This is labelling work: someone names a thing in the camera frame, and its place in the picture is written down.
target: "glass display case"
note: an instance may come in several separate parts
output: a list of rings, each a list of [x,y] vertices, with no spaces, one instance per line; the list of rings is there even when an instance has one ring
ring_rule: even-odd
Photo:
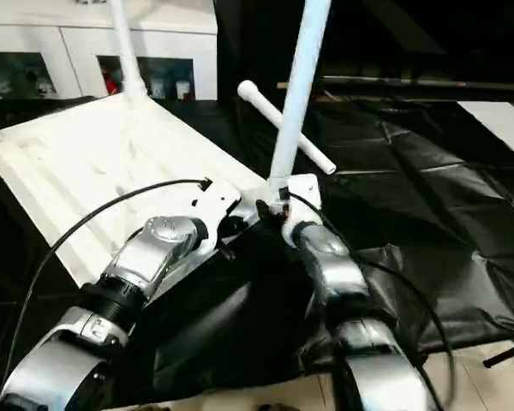
[[[123,74],[117,56],[97,56],[106,91],[122,90]],[[167,100],[194,100],[193,62],[185,58],[137,57],[149,96]]]
[[[0,52],[0,98],[58,98],[39,53]]]

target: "red object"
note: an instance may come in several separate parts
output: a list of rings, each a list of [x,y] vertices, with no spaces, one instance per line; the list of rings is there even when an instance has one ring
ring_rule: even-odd
[[[112,79],[111,71],[106,66],[101,65],[101,74],[103,79],[105,79],[106,91],[109,95],[116,94],[119,90],[117,84]]]

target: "white frame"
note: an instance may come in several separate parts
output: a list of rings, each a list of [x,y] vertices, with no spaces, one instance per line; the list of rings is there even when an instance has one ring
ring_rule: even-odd
[[[114,30],[61,27],[70,59],[84,95],[107,95],[98,56],[118,56]],[[185,58],[193,61],[194,95],[197,100],[217,99],[217,36],[131,30],[138,57]]]
[[[39,53],[59,98],[78,98],[81,89],[59,27],[0,26],[0,53]]]

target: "metal rod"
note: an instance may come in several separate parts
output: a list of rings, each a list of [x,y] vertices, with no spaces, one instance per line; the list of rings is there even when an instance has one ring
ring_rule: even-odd
[[[123,72],[123,90],[130,99],[145,97],[146,87],[140,76],[137,56],[131,43],[129,27],[123,9],[123,0],[111,0],[111,11]]]
[[[252,81],[244,80],[240,83],[238,95],[255,107],[259,113],[277,128],[282,127],[284,119],[282,113],[261,94]],[[303,133],[299,133],[299,148],[326,174],[333,174],[337,169],[337,166]]]
[[[320,80],[324,84],[381,84],[385,86],[430,86],[430,87],[459,87],[483,88],[491,90],[514,91],[513,83],[494,83],[485,81],[457,81],[442,79],[396,79],[392,77],[366,77],[355,75],[322,75]]]
[[[293,170],[330,6],[331,0],[305,2],[284,103],[284,120],[276,139],[268,179],[274,192],[287,187],[287,179]]]

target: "white cabinet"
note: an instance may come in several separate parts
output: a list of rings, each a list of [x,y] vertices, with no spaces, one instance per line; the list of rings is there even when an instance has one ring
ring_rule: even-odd
[[[155,98],[217,98],[212,0],[124,0],[140,71]],[[111,8],[0,0],[0,97],[103,97],[121,88]]]
[[[58,27],[0,26],[0,98],[80,95]]]
[[[102,97],[120,86],[112,29],[62,27],[61,32],[84,95]],[[153,97],[217,98],[214,34],[131,30],[131,38],[141,76]]]

